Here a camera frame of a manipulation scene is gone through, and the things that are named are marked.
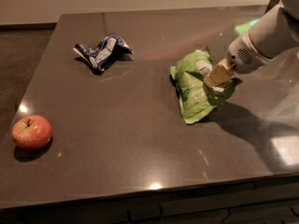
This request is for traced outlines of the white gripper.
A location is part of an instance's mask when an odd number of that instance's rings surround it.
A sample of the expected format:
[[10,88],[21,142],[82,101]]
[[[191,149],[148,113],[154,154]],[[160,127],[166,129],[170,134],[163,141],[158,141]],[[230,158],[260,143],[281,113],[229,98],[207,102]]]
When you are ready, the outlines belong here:
[[216,65],[205,63],[207,74],[204,77],[204,82],[209,88],[213,88],[228,82],[235,72],[249,74],[271,61],[272,59],[263,56],[254,47],[249,32],[245,32],[231,43],[225,54],[225,59]]

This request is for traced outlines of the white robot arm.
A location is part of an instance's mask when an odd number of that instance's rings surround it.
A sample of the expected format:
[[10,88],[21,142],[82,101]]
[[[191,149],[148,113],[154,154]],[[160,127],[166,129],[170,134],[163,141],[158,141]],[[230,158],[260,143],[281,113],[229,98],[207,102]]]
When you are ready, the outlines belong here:
[[204,78],[212,88],[271,63],[281,52],[299,46],[299,0],[280,0],[234,40],[223,60]]

